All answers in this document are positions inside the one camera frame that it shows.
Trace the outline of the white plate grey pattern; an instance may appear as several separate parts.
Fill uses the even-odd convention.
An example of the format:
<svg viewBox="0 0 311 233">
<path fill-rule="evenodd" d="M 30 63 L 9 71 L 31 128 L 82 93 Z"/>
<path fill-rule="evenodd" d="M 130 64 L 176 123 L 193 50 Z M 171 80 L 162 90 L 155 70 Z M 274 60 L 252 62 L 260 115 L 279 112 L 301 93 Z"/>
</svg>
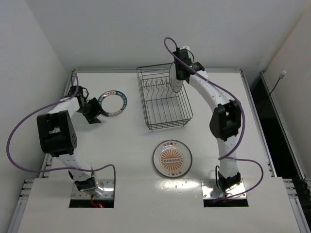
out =
<svg viewBox="0 0 311 233">
<path fill-rule="evenodd" d="M 177 79 L 175 62 L 171 63 L 169 71 L 170 87 L 173 92 L 178 93 L 183 87 L 183 81 Z"/>
</svg>

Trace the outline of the green rimmed white plate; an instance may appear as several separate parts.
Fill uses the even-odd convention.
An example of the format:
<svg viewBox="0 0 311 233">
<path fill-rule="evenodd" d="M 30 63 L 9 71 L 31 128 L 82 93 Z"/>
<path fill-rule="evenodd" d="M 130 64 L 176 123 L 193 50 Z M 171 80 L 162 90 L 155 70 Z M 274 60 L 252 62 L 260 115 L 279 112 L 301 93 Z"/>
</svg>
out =
<svg viewBox="0 0 311 233">
<path fill-rule="evenodd" d="M 127 96 L 121 91 L 109 90 L 100 95 L 98 103 L 102 107 L 101 114 L 103 116 L 114 117 L 125 110 Z"/>
</svg>

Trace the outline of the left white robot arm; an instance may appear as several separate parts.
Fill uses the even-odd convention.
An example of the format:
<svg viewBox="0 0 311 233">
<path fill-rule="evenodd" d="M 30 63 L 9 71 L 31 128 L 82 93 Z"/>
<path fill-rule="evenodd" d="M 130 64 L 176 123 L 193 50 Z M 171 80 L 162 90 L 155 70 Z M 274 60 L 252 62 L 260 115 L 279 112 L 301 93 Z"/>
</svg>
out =
<svg viewBox="0 0 311 233">
<path fill-rule="evenodd" d="M 77 146 L 78 139 L 71 121 L 75 113 L 82 114 L 88 124 L 98 124 L 98 116 L 102 107 L 96 98 L 84 96 L 86 88 L 72 86 L 68 94 L 60 100 L 51 111 L 38 115 L 36 118 L 41 149 L 53 158 L 61 161 L 69 170 L 69 176 L 74 181 L 78 191 L 92 197 L 101 197 L 104 185 L 99 182 L 93 169 L 80 155 Z"/>
</svg>

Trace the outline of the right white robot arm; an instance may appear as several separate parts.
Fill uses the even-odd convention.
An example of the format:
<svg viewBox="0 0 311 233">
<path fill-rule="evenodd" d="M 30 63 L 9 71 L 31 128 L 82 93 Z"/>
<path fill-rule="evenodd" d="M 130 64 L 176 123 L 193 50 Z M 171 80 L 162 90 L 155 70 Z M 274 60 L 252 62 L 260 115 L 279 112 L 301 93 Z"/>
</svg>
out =
<svg viewBox="0 0 311 233">
<path fill-rule="evenodd" d="M 209 128 L 216 138 L 219 148 L 219 171 L 216 179 L 223 192 L 241 181 L 236 162 L 236 141 L 241 127 L 241 109 L 236 100 L 229 99 L 208 79 L 207 72 L 199 63 L 193 63 L 186 48 L 176 48 L 175 68 L 170 72 L 172 89 L 186 81 L 208 103 L 212 110 Z"/>
</svg>

